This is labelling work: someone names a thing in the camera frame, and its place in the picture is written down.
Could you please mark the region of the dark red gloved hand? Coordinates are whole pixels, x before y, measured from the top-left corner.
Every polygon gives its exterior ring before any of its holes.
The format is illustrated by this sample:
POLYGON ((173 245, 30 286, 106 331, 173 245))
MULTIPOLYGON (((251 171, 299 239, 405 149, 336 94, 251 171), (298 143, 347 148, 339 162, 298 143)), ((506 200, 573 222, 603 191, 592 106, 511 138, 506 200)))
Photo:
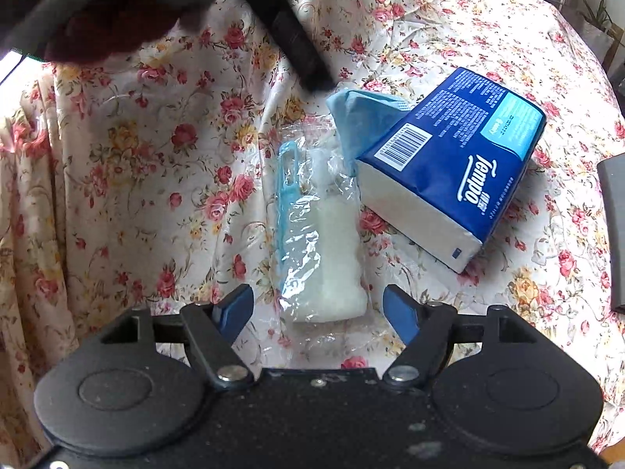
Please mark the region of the dark red gloved hand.
POLYGON ((1 0, 1 49, 39 61, 90 64, 194 28, 214 0, 1 0))

